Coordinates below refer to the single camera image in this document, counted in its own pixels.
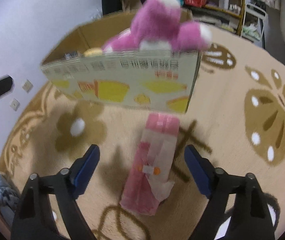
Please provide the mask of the pink tissue pack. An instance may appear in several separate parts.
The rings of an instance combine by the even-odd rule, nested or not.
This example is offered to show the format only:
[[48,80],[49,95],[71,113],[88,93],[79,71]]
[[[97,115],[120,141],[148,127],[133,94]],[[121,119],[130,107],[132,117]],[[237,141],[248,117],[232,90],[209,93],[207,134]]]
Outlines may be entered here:
[[180,121],[168,114],[151,113],[126,180],[120,205],[123,209],[153,216],[174,186],[169,173]]

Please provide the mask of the pink bear plush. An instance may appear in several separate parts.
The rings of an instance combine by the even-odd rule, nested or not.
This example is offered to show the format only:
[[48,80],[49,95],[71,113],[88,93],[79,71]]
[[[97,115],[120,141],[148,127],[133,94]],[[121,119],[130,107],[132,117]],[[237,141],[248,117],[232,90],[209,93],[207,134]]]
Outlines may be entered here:
[[146,0],[131,26],[106,42],[105,53],[133,50],[204,51],[212,33],[205,24],[180,22],[180,0]]

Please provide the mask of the yellow dog plush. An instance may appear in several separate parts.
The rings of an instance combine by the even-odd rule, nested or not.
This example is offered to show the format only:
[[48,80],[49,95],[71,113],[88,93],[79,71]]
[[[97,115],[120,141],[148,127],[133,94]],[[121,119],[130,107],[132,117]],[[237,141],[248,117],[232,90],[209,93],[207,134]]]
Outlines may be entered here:
[[97,56],[97,55],[102,55],[103,51],[101,48],[92,48],[88,49],[83,53],[84,57],[90,57],[90,56]]

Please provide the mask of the beige patterned rug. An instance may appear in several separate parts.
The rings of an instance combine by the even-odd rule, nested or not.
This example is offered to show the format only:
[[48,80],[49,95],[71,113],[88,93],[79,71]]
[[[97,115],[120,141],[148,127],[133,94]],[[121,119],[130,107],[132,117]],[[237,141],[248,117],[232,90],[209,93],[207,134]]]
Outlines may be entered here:
[[[82,157],[91,144],[100,161],[81,212],[97,239],[187,239],[207,204],[184,161],[193,145],[216,167],[253,173],[266,193],[276,237],[285,232],[285,65],[265,50],[213,29],[191,98],[168,102],[182,109],[173,124],[162,114],[87,102],[62,85],[46,84],[12,129],[0,172],[19,190],[29,175],[52,175]],[[169,165],[170,193],[155,209],[137,213],[123,206],[131,171],[140,172],[137,151],[158,151]]]

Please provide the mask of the cardboard box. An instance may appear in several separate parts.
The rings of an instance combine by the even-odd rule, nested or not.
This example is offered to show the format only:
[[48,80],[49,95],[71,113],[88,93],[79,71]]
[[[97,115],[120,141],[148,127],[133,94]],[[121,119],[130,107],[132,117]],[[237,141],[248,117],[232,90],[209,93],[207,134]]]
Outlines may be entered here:
[[41,71],[73,99],[185,113],[199,70],[197,51],[91,53],[126,30],[134,12],[111,14],[79,25],[43,60]]

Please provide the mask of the white trolley rack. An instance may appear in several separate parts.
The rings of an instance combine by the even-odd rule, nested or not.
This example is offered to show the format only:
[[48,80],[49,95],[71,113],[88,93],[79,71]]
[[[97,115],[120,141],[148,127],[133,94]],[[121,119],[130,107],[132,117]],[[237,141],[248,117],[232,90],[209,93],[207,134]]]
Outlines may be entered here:
[[247,3],[243,14],[241,37],[253,43],[262,42],[264,47],[264,23],[267,19],[266,7]]

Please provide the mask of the wooden bookshelf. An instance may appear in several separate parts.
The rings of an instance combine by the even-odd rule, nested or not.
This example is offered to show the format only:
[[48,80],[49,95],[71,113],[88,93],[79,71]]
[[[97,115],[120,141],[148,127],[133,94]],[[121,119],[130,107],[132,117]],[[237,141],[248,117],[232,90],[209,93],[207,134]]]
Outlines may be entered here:
[[192,12],[193,19],[241,35],[245,0],[207,0],[201,8],[182,5]]

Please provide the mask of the lower wall socket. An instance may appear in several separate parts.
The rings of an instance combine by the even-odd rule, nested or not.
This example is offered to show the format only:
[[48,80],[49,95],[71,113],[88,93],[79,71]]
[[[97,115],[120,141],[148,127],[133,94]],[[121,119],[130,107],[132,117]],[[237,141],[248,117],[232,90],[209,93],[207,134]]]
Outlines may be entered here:
[[20,107],[20,102],[17,99],[12,99],[10,102],[10,107],[14,110],[17,111]]

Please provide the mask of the wall socket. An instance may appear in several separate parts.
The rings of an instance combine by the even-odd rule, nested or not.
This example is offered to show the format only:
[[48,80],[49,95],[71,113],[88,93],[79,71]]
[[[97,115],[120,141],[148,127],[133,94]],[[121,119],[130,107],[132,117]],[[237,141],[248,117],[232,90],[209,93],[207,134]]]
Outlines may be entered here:
[[14,110],[17,111],[20,107],[20,102],[17,99],[12,99],[10,102],[10,107]]
[[22,85],[22,89],[27,93],[29,93],[33,87],[34,85],[28,79],[26,79]]

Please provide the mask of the upper wall socket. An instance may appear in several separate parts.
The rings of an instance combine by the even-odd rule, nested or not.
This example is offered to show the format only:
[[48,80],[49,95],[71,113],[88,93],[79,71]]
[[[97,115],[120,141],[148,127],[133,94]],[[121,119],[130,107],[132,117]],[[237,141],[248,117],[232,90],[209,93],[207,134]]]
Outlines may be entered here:
[[33,87],[34,85],[28,79],[26,79],[22,85],[22,89],[27,93],[29,93]]

